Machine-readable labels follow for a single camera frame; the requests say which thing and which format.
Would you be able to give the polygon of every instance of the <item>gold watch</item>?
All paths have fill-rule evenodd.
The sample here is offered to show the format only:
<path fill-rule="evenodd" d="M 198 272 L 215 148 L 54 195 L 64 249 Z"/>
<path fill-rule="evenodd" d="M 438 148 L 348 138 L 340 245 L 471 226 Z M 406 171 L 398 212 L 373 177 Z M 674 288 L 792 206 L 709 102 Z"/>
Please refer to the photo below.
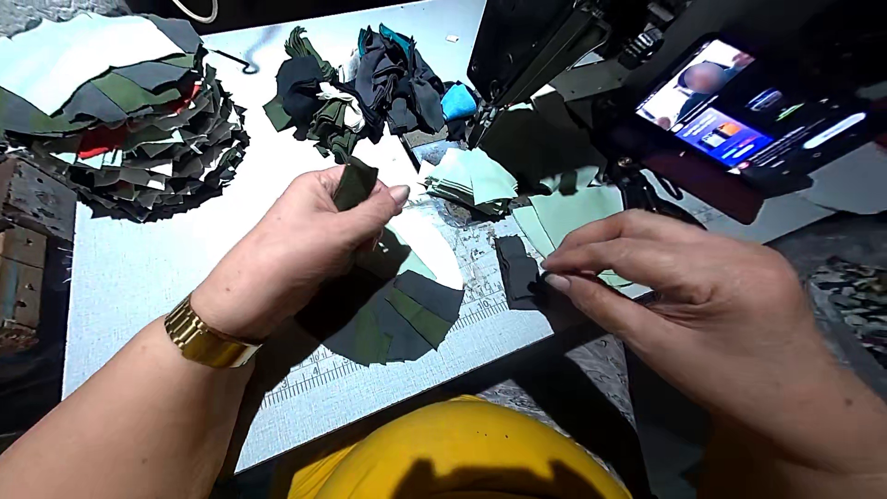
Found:
<path fill-rule="evenodd" d="M 172 309 L 163 325 L 183 357 L 211 368 L 238 368 L 262 346 L 212 329 L 191 308 L 191 295 Z"/>

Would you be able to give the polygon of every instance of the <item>yellow clothing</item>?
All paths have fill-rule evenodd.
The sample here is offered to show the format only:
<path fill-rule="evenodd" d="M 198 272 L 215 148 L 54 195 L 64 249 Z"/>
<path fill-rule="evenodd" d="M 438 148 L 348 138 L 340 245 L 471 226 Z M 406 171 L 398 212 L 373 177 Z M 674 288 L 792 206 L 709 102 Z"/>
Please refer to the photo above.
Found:
<path fill-rule="evenodd" d="M 289 499 L 629 499 L 580 446 L 508 408 L 461 396 L 418 409 L 302 468 Z"/>

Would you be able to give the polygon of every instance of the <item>woman's right hand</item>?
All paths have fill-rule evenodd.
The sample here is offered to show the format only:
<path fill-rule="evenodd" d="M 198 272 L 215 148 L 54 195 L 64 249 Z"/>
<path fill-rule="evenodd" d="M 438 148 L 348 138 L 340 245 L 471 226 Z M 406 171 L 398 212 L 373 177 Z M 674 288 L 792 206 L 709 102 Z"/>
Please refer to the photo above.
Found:
<path fill-rule="evenodd" d="M 816 469 L 887 470 L 887 407 L 837 365 L 776 251 L 628 210 L 573 231 L 542 266 L 576 307 L 716 418 Z M 622 296 L 595 277 L 607 269 L 660 299 Z"/>

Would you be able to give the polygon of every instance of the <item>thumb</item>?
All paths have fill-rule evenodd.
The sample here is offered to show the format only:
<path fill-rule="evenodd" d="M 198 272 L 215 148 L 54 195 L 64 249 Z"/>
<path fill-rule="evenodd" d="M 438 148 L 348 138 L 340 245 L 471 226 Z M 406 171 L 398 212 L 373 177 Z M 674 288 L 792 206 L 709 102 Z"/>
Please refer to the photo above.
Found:
<path fill-rule="evenodd" d="M 355 244 L 375 238 L 401 208 L 410 194 L 408 186 L 378 189 L 365 201 L 339 214 L 344 228 Z"/>
<path fill-rule="evenodd" d="M 596 280 L 557 273 L 546 276 L 548 284 L 567 295 L 576 308 L 632 349 L 643 351 L 669 340 L 670 322 Z"/>

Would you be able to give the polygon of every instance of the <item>phone screen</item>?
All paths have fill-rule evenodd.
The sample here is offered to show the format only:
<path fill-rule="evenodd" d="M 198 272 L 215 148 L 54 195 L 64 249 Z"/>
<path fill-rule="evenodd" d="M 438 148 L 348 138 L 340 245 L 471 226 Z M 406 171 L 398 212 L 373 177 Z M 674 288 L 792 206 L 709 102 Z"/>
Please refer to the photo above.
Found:
<path fill-rule="evenodd" d="M 700 44 L 663 80 L 635 112 L 732 173 L 806 167 L 822 149 L 840 147 L 866 118 L 858 99 L 775 75 L 717 39 Z"/>

